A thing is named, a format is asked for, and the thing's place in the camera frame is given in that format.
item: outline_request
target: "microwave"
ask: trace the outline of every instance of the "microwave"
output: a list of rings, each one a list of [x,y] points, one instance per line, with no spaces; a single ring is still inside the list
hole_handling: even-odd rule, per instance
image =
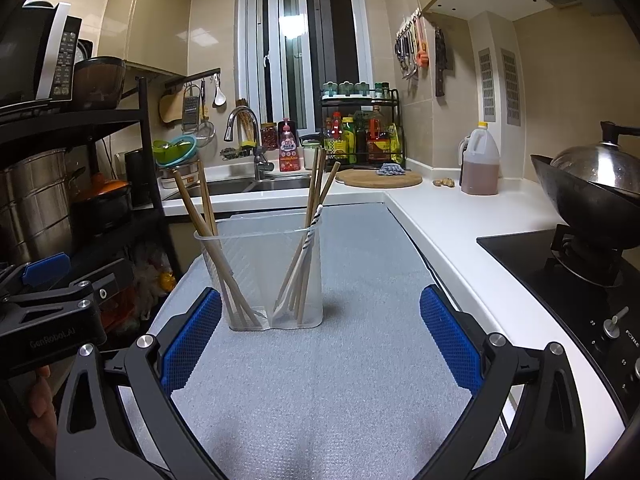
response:
[[[0,38],[0,115],[71,101],[82,20],[71,5],[27,4]]]

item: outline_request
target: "gas stove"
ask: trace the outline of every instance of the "gas stove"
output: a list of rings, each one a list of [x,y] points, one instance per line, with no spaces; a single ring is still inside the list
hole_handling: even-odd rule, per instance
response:
[[[478,243],[571,336],[628,424],[640,404],[640,270],[565,225]]]

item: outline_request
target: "stove knob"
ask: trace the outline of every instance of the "stove knob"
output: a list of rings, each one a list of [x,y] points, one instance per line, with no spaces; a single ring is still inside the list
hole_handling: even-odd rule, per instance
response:
[[[629,312],[629,307],[626,306],[619,313],[613,316],[611,319],[606,319],[602,325],[604,333],[611,339],[617,339],[620,336],[620,329],[618,322]]]

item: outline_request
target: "bolt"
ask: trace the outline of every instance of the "bolt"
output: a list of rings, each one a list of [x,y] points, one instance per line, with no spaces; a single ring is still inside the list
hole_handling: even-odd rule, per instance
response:
[[[551,353],[555,355],[562,355],[564,353],[564,348],[562,348],[560,343],[551,343],[549,345],[549,350],[551,350]]]
[[[502,334],[493,333],[489,336],[489,343],[494,346],[504,346],[507,339]]]
[[[94,351],[94,346],[91,343],[87,343],[80,347],[80,349],[78,350],[78,353],[82,357],[87,357],[88,355],[91,355],[91,352],[93,351]]]
[[[154,337],[151,334],[141,335],[136,341],[138,348],[148,348],[154,342]]]

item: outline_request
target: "black glass cooktop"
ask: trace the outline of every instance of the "black glass cooktop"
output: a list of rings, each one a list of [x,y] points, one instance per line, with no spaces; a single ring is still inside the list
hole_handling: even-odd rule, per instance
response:
[[[553,256],[551,244],[555,233],[551,229],[478,238],[478,243],[567,331],[595,368],[628,424],[640,403],[640,271],[622,260],[617,286],[590,283]],[[621,319],[612,324],[610,320],[620,312]],[[604,329],[605,322],[610,336]]]

